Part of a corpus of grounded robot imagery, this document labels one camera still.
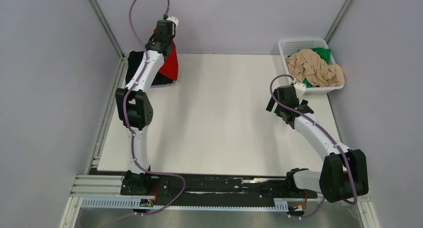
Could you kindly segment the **red t-shirt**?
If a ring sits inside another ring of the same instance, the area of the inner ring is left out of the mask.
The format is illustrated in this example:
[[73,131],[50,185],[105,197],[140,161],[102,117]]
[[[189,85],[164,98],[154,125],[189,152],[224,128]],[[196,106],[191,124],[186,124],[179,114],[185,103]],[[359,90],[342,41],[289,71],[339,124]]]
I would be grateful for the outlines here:
[[165,60],[164,65],[159,69],[156,74],[152,85],[168,85],[177,81],[179,75],[179,64],[177,57],[177,48],[174,41],[172,41],[173,50],[172,53]]

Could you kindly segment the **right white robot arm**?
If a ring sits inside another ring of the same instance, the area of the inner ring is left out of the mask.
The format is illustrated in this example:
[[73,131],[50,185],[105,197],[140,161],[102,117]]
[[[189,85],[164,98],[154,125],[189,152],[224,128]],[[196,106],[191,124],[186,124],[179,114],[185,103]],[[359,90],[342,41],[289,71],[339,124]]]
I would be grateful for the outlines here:
[[287,173],[285,190],[292,197],[304,190],[323,195],[330,203],[345,201],[352,205],[369,191],[366,155],[334,139],[318,120],[306,100],[300,100],[294,85],[271,89],[266,110],[298,132],[323,161],[320,171],[296,168]]

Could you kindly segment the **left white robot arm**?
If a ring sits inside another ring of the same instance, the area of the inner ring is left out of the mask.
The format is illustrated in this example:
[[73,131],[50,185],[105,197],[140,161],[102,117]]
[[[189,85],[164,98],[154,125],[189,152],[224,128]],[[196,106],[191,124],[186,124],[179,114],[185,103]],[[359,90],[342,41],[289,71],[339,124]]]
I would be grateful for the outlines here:
[[166,60],[174,54],[178,23],[173,16],[157,22],[147,50],[130,52],[126,85],[115,92],[119,119],[128,128],[130,138],[130,163],[122,180],[122,195],[146,195],[153,188],[147,150],[153,107],[147,92]]

